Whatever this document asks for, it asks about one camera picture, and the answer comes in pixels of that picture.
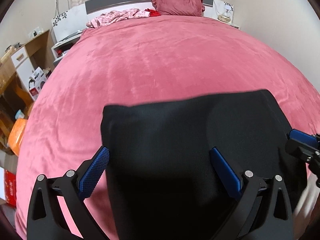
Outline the black pants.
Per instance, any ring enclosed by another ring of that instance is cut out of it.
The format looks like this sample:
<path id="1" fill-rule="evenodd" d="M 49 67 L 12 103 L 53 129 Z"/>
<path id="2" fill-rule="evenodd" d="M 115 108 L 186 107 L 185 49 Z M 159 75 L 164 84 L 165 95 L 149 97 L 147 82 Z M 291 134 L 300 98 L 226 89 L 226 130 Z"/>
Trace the black pants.
<path id="1" fill-rule="evenodd" d="M 241 172 L 275 182 L 253 202 L 240 237 L 293 239 L 292 211 L 307 185 L 306 166 L 285 152 L 291 125 L 268 90 L 210 94 L 136 106 L 104 107 L 107 190 L 120 239 L 214 239 L 239 199 L 228 194 L 210 150 Z"/>

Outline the orange plastic stool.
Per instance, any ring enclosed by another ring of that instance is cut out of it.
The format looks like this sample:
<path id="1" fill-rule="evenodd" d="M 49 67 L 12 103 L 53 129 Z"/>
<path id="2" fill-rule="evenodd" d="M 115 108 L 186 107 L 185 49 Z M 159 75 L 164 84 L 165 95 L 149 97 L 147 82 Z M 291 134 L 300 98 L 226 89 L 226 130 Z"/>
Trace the orange plastic stool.
<path id="1" fill-rule="evenodd" d="M 26 125 L 27 119 L 17 119 L 8 137 L 8 145 L 16 156 L 19 156 L 20 146 L 22 143 L 22 138 Z"/>

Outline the white appliance box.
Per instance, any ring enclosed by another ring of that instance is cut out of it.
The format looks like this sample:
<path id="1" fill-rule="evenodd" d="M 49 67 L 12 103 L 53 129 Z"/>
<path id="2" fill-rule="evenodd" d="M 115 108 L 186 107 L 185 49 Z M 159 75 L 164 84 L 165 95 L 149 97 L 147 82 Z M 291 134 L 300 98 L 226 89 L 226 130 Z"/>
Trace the white appliance box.
<path id="1" fill-rule="evenodd" d="M 47 73 L 41 67 L 37 67 L 28 82 L 28 92 L 34 101 L 38 98 L 46 81 Z"/>

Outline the wooden desk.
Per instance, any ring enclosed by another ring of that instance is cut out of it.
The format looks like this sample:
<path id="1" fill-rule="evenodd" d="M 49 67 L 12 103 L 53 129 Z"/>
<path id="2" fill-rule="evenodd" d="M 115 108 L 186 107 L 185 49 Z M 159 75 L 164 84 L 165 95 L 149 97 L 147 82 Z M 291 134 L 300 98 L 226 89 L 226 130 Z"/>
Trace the wooden desk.
<path id="1" fill-rule="evenodd" d="M 50 31 L 36 35 L 19 48 L 9 49 L 1 61 L 1 149 L 7 151 L 8 138 L 19 110 L 25 112 L 35 101 L 28 82 L 37 67 L 53 70 L 54 45 Z"/>

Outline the pink bed blanket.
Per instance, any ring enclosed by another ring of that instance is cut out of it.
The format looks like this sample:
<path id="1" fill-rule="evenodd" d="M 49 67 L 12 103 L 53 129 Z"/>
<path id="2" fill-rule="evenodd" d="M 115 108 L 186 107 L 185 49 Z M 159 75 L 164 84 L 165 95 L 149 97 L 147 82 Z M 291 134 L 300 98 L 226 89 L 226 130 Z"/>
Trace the pink bed blanket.
<path id="1" fill-rule="evenodd" d="M 319 93 L 277 51 L 206 17 L 158 16 L 87 29 L 45 83 L 17 164 L 17 233 L 39 174 L 63 175 L 101 145 L 105 105 L 267 89 L 290 124 L 319 131 Z"/>

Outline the white drawer cabinet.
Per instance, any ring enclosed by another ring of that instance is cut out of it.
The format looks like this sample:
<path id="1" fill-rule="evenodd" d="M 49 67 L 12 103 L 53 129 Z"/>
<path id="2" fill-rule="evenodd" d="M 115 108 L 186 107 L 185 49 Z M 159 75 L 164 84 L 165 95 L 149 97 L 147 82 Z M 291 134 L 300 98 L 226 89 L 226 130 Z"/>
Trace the white drawer cabinet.
<path id="1" fill-rule="evenodd" d="M 11 60 L 23 88 L 28 92 L 29 77 L 33 73 L 34 67 L 27 54 L 25 46 L 22 46 L 20 49 L 15 51 L 11 55 Z"/>

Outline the white grey nightstand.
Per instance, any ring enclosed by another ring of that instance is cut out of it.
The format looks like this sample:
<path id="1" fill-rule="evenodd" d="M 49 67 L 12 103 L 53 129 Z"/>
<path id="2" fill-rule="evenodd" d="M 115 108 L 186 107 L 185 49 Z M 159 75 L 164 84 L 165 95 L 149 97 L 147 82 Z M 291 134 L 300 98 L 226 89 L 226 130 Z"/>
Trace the white grey nightstand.
<path id="1" fill-rule="evenodd" d="M 54 55 L 54 67 L 62 60 L 63 52 L 59 54 L 61 48 L 80 38 L 82 30 L 86 28 L 87 10 L 85 3 L 72 7 L 52 19 L 53 32 L 56 44 L 52 46 Z"/>

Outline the pink floral cloth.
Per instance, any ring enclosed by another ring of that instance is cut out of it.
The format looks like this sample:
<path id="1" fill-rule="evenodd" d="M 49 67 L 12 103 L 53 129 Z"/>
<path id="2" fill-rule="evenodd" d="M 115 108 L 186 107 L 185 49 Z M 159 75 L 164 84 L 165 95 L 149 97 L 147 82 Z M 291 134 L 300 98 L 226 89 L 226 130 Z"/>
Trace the pink floral cloth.
<path id="1" fill-rule="evenodd" d="M 148 18 L 150 17 L 150 12 L 145 10 L 140 10 L 138 8 L 126 9 L 122 11 L 112 10 L 108 13 L 103 13 L 86 23 L 87 28 L 100 28 L 111 25 L 116 22 Z"/>

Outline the white right nightstand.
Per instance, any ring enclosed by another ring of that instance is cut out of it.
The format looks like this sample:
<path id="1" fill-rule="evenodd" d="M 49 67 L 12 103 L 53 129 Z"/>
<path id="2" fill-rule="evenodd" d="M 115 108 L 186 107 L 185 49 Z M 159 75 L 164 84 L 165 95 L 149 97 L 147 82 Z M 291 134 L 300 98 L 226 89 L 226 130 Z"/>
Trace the white right nightstand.
<path id="1" fill-rule="evenodd" d="M 240 29 L 240 26 L 233 22 L 234 6 L 231 3 L 222 0 L 213 0 L 212 18 L 222 23 Z"/>

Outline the red garment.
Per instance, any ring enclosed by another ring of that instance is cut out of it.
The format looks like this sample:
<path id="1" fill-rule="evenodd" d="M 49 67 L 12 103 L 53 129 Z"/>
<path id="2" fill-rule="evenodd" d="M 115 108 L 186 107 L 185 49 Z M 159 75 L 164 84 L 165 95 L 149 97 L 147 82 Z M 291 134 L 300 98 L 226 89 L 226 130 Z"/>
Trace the red garment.
<path id="1" fill-rule="evenodd" d="M 158 16 L 161 16 L 161 14 L 155 10 L 155 9 L 145 9 L 146 12 L 149 13 L 149 16 L 150 17 L 158 17 Z"/>

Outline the red ruffled pillow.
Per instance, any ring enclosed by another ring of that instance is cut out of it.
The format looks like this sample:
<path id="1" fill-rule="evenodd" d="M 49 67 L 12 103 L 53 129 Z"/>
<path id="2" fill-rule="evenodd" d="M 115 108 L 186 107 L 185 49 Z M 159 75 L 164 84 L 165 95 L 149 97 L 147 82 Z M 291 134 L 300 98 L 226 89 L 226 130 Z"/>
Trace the red ruffled pillow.
<path id="1" fill-rule="evenodd" d="M 203 0 L 151 0 L 161 15 L 201 17 L 205 11 Z"/>

